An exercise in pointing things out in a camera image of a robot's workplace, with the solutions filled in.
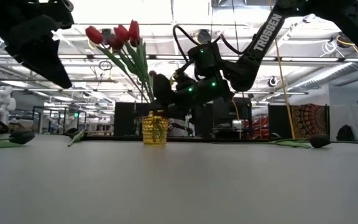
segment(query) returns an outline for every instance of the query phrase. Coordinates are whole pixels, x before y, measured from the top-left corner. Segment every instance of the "patterned tapestry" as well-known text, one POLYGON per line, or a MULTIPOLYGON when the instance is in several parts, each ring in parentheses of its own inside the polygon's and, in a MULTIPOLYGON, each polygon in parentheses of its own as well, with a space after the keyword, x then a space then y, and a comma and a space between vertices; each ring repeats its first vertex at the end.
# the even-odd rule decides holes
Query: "patterned tapestry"
POLYGON ((327 133, 324 106, 291 106, 291 115, 296 138, 309 139, 314 134, 327 133))

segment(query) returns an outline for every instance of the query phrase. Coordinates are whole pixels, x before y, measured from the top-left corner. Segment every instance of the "flower bouquet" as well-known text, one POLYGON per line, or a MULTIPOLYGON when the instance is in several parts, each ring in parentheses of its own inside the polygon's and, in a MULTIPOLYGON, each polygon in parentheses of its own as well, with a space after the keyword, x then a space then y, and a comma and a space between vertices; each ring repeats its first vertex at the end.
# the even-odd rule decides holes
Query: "flower bouquet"
MULTIPOLYGON (((89 40, 127 75, 140 91, 142 98, 147 103, 153 103, 153 78, 148 73, 146 43, 140 37, 139 23, 132 20, 129 29, 119 25, 114 28, 114 34, 109 35, 103 35, 93 26, 88 27, 85 32, 89 40), (137 76, 142 89, 132 79, 130 73, 137 76)), ((167 129, 168 120, 151 111, 142 119, 144 144, 164 145, 167 141, 167 129)))

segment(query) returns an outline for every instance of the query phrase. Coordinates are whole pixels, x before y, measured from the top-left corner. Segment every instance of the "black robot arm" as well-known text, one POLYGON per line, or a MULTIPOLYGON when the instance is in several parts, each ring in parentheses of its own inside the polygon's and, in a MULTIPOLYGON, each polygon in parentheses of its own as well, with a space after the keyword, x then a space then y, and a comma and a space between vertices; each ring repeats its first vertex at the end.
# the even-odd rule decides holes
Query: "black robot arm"
POLYGON ((251 89, 262 59, 272 46, 285 19, 312 13, 334 22, 358 47, 358 0, 278 0, 267 21, 254 35, 245 51, 241 52, 237 62, 221 58, 217 41, 197 45, 190 49, 188 51, 190 61, 178 69, 175 75, 178 82, 177 90, 171 98, 165 99, 166 105, 167 102, 170 103, 168 109, 188 110, 221 96, 229 100, 233 94, 231 94, 227 81, 222 79, 221 72, 230 81, 234 90, 247 91, 251 89), (183 71, 189 66, 189 63, 193 62, 197 74, 204 77, 199 82, 189 82, 188 77, 183 78, 183 71))
POLYGON ((52 31, 74 23, 69 0, 0 0, 0 37, 6 52, 23 66, 63 87, 71 81, 58 57, 52 31))

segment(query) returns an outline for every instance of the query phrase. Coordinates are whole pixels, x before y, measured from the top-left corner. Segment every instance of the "gold vase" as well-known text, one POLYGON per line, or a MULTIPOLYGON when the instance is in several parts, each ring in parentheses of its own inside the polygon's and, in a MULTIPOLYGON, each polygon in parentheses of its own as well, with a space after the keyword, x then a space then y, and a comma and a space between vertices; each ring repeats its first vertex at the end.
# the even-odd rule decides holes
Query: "gold vase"
POLYGON ((163 146, 167 143, 168 119, 153 115, 142 120, 143 143, 150 146, 163 146))

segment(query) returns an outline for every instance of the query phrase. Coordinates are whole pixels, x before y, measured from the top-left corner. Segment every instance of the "table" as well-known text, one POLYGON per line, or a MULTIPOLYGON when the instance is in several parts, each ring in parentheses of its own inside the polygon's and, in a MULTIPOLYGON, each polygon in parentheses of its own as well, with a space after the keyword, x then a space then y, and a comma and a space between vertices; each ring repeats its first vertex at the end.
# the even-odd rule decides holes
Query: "table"
POLYGON ((0 223, 358 223, 358 145, 81 142, 0 149, 0 223))

